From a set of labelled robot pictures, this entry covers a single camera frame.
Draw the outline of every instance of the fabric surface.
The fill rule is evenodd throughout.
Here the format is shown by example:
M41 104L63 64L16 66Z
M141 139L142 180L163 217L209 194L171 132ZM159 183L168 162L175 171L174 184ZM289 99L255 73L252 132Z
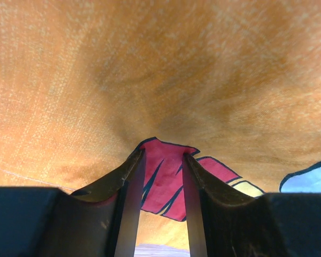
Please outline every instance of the fabric surface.
M72 192L153 137L240 190L321 178L296 173L321 161L321 0L0 0L0 185ZM145 198L137 243L187 249L162 165L172 186Z

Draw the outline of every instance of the brown fabric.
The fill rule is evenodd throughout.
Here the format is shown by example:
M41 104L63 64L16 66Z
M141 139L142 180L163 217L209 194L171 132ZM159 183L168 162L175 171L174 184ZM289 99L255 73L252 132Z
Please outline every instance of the brown fabric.
M320 161L321 0L0 0L0 185L70 192L153 136L267 191Z

